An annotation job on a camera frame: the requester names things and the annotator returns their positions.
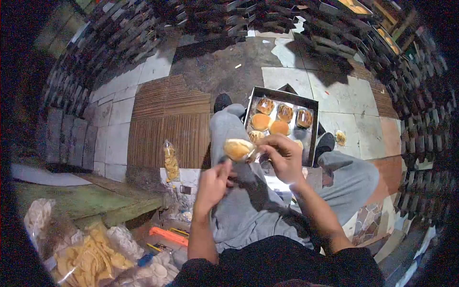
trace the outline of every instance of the packaged bun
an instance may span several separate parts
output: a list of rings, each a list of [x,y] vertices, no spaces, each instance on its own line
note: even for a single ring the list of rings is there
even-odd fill
[[[254,149],[251,142],[242,139],[228,139],[223,146],[225,154],[236,162],[244,161]]]
[[[262,98],[257,105],[257,110],[265,115],[269,115],[274,109],[274,103],[268,98]]]
[[[284,121],[275,121],[269,128],[269,133],[274,135],[274,134],[283,134],[283,135],[289,135],[290,134],[290,128],[288,126],[287,122]]]
[[[293,109],[286,105],[280,105],[277,110],[277,118],[281,121],[289,123],[293,117]]]
[[[313,124],[313,116],[308,110],[298,110],[297,126],[299,128],[309,128]]]
[[[269,129],[271,126],[273,120],[270,116],[265,115],[263,113],[256,113],[252,116],[251,119],[251,125],[253,129],[259,130],[259,131],[265,131]]]
[[[259,139],[264,138],[264,133],[262,133],[261,131],[258,131],[258,130],[253,130],[253,131],[251,131],[249,133],[249,138],[253,143],[255,143]]]

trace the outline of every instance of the orange object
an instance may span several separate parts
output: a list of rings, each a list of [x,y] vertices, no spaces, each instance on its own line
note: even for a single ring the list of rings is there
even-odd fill
[[[180,245],[188,246],[188,239],[186,239],[183,236],[180,236],[178,234],[175,234],[175,233],[173,233],[171,231],[164,230],[164,229],[161,229],[159,227],[152,227],[150,229],[150,235],[154,235],[154,234],[159,234],[159,235],[165,237],[166,239],[168,239],[168,240],[170,240],[172,242],[178,243]]]

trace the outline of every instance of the hand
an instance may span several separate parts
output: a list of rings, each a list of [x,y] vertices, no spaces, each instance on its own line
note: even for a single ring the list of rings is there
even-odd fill
[[[231,168],[231,160],[227,159],[224,163],[220,163],[201,173],[198,193],[193,207],[194,216],[207,216],[212,207],[225,195],[226,187],[233,186],[233,182],[228,179],[229,176],[235,176],[235,173],[231,172]]]
[[[302,149],[285,135],[268,135],[256,143],[261,152],[271,159],[274,172],[282,182],[291,184],[304,179],[302,173]]]

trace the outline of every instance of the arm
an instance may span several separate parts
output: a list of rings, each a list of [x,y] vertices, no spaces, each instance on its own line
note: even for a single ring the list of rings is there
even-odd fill
[[[204,258],[212,264],[218,264],[218,253],[210,230],[210,211],[225,195],[226,186],[232,186],[228,180],[231,161],[206,170],[199,179],[199,189],[193,207],[190,238],[188,240],[188,260]]]
[[[284,135],[269,135],[258,143],[261,151],[269,155],[276,176],[290,184],[301,212],[309,217],[312,227],[324,243],[327,254],[336,253],[353,245],[348,240],[338,218],[330,206],[307,184],[302,174],[302,150],[297,143]]]

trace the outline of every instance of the black shirt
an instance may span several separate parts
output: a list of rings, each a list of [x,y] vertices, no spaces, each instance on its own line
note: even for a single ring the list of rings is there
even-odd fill
[[[313,284],[385,285],[384,277],[367,248],[347,248],[334,255],[323,256],[318,251],[305,248],[285,236],[271,236],[241,250],[226,249],[220,254],[218,265],[212,265],[205,259],[188,260],[171,285],[175,287]]]

